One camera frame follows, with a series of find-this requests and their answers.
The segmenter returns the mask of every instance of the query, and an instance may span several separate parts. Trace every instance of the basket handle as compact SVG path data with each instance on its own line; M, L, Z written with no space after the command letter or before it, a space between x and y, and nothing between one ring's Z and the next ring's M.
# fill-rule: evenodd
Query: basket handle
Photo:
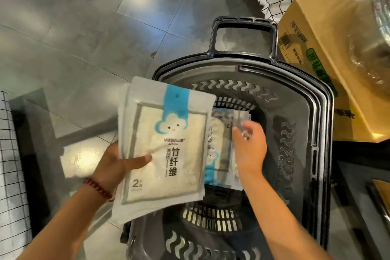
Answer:
M235 16L219 16L212 24L210 46L207 54L210 57L214 57L216 54L237 53L232 51L217 51L215 49L215 43L217 40L217 31L219 28L246 28L254 29L271 33L272 46L271 46L271 58L276 58L276 47L278 39L278 25L273 20L264 18L250 18L250 17L235 17Z

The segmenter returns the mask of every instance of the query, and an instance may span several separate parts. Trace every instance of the hand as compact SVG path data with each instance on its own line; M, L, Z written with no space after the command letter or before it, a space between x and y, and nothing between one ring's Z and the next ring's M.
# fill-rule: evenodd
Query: hand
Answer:
M261 125L254 121L245 121L243 127L246 129L244 136L237 127L233 128L236 164L241 183L253 175L263 177L262 166L267 153L266 136Z
M130 159L119 159L118 141L116 141L107 147L92 179L106 191L113 192L128 172L144 167L151 160L152 155L150 154Z

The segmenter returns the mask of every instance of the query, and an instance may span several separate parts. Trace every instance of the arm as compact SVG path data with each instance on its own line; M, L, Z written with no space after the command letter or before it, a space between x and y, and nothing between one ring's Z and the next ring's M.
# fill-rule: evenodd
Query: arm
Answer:
M101 158L92 179L113 192L126 174L151 161L151 155L119 159L118 143L111 144ZM107 202L94 188L82 186L33 239L18 260L71 260L83 241L96 211Z
M247 140L238 128L233 128L238 173L273 257L331 260L262 175L267 144L261 125L247 121L243 126Z

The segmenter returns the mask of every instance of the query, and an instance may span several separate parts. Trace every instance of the bamboo fiber towel package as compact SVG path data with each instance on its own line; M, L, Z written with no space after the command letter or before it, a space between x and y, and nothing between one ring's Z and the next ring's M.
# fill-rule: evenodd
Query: bamboo fiber towel package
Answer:
M125 223L155 210L201 200L215 96L134 77L120 96L121 158L151 154L116 191L113 218Z
M242 130L242 122L250 120L248 111L214 108L207 146L205 184L242 190L235 159L232 129Z

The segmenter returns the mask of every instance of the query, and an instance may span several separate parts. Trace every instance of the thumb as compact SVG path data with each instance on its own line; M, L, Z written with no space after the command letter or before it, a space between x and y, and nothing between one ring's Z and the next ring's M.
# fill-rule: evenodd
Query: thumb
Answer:
M237 127L233 128L232 135L233 135L233 141L234 141L234 144L236 145L236 147L241 146L245 142L245 139L242 136L241 131Z
M152 160L152 155L146 154L140 157L123 159L126 170L130 172L133 169L140 169L147 165Z

